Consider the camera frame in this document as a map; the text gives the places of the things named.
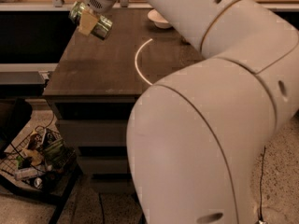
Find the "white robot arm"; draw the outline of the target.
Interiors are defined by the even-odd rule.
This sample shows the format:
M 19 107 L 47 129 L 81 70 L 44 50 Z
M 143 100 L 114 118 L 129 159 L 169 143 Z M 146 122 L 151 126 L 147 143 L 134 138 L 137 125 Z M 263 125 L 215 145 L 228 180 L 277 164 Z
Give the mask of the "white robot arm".
M 264 143 L 298 109 L 298 32 L 252 0 L 146 0 L 203 55 L 136 101 L 130 169 L 148 224 L 256 224 Z

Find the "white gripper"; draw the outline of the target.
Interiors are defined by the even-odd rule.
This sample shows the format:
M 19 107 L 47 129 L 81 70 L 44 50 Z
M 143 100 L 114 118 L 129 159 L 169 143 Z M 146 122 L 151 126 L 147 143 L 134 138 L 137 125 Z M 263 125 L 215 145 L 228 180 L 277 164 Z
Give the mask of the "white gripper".
M 104 13 L 114 6 L 116 0 L 84 0 L 84 3 L 93 11 L 97 13 Z M 97 22 L 98 18 L 96 16 L 89 11 L 83 10 L 81 13 L 78 30 L 84 35 L 89 35 Z

